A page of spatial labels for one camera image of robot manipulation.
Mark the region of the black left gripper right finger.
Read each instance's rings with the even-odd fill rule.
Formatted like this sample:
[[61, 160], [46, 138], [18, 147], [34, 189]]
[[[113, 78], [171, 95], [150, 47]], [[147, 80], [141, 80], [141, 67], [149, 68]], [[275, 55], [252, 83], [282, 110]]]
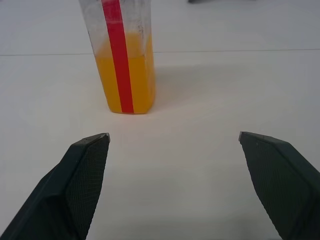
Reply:
[[289, 142], [239, 134], [254, 190], [283, 240], [320, 238], [320, 173]]

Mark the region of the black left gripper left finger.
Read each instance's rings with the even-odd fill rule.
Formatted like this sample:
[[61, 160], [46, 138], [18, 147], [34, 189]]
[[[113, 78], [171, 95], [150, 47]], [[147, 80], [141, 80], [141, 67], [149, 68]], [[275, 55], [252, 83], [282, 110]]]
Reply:
[[36, 185], [2, 240], [84, 240], [100, 198], [110, 135], [73, 143]]

